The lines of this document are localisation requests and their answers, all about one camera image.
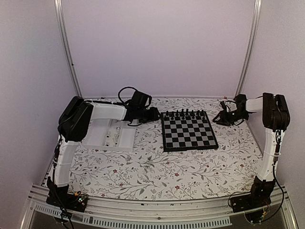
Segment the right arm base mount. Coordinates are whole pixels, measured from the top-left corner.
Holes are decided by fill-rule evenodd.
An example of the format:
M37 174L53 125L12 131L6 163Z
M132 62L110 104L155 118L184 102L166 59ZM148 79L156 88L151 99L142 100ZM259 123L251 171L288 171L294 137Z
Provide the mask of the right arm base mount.
M246 220L251 224L260 224L263 222L270 210L272 190L261 189L257 193L234 192L228 198L228 206L232 208L233 213L244 212Z

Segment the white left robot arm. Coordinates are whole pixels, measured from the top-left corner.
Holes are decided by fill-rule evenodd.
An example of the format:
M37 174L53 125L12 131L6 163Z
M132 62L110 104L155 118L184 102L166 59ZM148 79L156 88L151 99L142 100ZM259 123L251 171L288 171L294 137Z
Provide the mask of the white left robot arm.
M87 149L133 151L135 128L160 119L160 112L151 106L152 97L136 90L126 102L72 98L59 119L59 141L53 158L53 170L47 180L52 199L67 207L71 197L67 190L69 170L79 144Z

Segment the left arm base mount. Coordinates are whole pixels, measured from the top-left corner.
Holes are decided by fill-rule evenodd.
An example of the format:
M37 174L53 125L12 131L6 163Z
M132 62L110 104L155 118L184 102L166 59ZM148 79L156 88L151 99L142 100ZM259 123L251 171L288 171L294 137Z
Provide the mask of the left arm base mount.
M68 188L69 186L50 187L46 203L64 209L85 212L88 202L88 195L82 194L80 191L73 194L68 193Z

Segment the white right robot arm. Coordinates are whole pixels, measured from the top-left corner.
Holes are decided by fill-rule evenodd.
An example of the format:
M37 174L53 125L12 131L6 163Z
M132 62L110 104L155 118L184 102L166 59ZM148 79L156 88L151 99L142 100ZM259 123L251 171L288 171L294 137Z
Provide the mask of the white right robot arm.
M233 111L227 106L226 101L220 102L222 110L216 115L213 122L223 126L237 125L238 121L248 120L250 114L261 112L265 128L265 146L263 165L256 177L259 182L275 183L282 140L290 124L290 114L285 97L281 94L263 93L255 99L247 99L246 95L239 94L232 103L236 106Z

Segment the black and silver chessboard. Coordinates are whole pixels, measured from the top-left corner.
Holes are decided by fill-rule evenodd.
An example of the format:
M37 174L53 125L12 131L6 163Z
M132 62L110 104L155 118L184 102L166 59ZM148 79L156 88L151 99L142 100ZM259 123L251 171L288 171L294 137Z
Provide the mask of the black and silver chessboard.
M161 113L161 123L165 152L219 148L208 116L206 120L164 121Z

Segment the white plastic tray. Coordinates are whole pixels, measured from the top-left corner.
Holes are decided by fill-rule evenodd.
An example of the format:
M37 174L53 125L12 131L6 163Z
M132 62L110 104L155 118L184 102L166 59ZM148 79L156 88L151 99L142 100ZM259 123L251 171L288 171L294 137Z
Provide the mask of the white plastic tray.
M132 152L135 132L124 121L95 119L81 144L87 149Z

